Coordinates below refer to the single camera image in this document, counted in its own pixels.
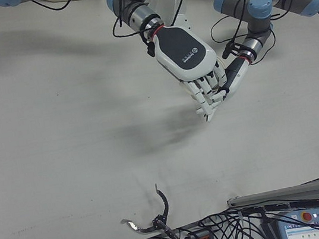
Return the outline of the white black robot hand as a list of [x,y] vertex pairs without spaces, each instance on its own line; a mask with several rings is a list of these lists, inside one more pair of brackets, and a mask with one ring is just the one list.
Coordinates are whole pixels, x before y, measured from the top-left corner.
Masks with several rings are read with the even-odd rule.
[[239,87],[244,75],[247,73],[249,67],[249,60],[244,56],[237,56],[230,65],[226,68],[226,82],[220,89],[225,91],[223,100],[231,96]]
[[197,113],[210,122],[221,98],[216,92],[226,83],[226,70],[210,45],[181,26],[159,26],[150,35],[154,56],[197,102]]

